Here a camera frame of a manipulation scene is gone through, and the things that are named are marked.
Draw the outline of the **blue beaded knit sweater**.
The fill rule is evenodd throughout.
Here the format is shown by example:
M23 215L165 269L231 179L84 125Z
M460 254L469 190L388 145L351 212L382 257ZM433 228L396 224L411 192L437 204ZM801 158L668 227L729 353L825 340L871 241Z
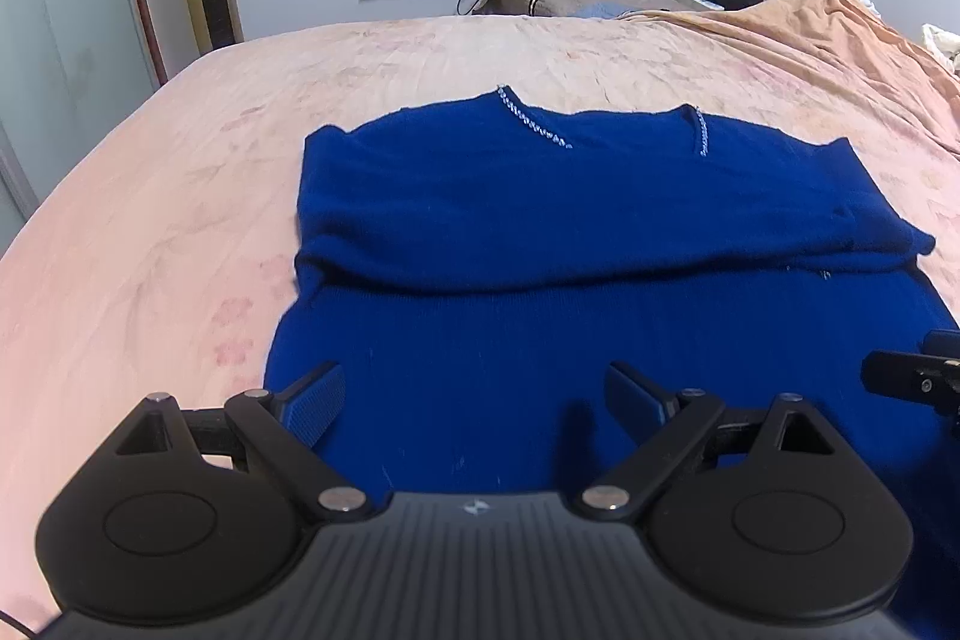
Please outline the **blue beaded knit sweater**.
M736 408L799 393L913 523L895 614L957 635L957 437L859 378L867 354L952 328L919 268L939 241L846 140L692 106L563 115L498 88L314 131L296 219L265 383L340 365L342 408L309 440L374 500L582 491L633 447L613 362Z

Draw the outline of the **pink floral bed sheet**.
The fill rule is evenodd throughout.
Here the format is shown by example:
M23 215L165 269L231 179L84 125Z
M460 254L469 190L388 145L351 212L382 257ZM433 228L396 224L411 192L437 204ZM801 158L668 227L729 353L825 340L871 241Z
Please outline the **pink floral bed sheet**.
M508 85L558 112L708 112L807 142L844 136L937 241L958 298L958 154L885 110L711 37L636 18L457 16L333 25L205 55L86 156L2 260L2 632L55 604L34 533L55 494L151 392L215 406L259 385L293 297L302 142L400 107Z

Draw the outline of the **peach orange blanket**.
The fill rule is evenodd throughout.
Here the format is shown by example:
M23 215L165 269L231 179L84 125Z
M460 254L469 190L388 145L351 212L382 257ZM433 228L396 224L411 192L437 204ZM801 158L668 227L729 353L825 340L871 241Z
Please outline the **peach orange blanket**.
M635 18L706 35L848 103L885 110L958 154L957 76L857 0L770 0L743 11Z

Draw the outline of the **cream fluffy blanket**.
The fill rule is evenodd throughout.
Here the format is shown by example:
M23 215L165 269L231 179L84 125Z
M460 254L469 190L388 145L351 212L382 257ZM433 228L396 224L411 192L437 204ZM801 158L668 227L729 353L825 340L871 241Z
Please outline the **cream fluffy blanket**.
M921 26L923 47L953 76L960 76L960 34L939 26L924 23Z

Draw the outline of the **frosted glass wardrobe door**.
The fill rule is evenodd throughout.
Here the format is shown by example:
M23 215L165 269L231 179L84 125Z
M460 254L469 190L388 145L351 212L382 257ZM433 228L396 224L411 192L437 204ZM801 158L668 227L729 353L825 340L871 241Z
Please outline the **frosted glass wardrobe door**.
M148 99L133 0L2 0L2 239Z

